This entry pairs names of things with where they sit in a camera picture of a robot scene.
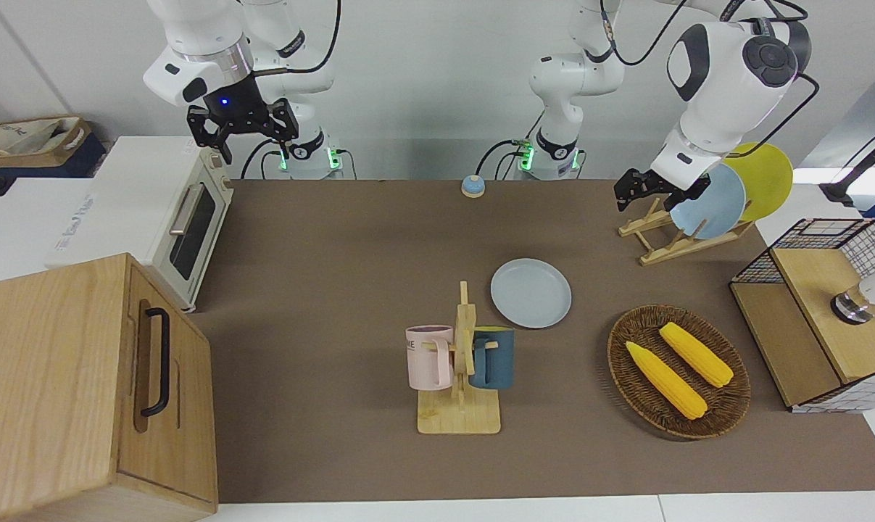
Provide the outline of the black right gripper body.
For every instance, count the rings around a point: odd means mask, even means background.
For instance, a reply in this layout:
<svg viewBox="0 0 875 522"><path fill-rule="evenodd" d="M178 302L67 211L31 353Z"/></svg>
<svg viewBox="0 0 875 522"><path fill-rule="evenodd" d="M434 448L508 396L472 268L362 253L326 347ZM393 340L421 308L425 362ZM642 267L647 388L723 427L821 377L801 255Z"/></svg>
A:
<svg viewBox="0 0 875 522"><path fill-rule="evenodd" d="M266 103L262 99L254 73L233 85L206 93L205 83L196 79L191 92L198 94L205 106L189 106L189 129L192 133L207 133L205 123L210 121L224 133L272 133Z"/></svg>

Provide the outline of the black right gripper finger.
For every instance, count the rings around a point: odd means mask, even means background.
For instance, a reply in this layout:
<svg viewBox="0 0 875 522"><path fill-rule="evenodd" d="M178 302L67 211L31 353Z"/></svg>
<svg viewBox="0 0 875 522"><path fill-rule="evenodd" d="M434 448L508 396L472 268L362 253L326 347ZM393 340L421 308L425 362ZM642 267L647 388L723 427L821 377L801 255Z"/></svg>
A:
<svg viewBox="0 0 875 522"><path fill-rule="evenodd" d="M199 148L211 148L221 155L224 163L231 165L233 155L226 145L231 135L228 123L215 119L207 108L188 108L188 127Z"/></svg>
<svg viewBox="0 0 875 522"><path fill-rule="evenodd" d="M269 105L271 119L269 138L281 149L282 157L289 157L289 146L299 136L299 123L294 107L288 100L276 100Z"/></svg>

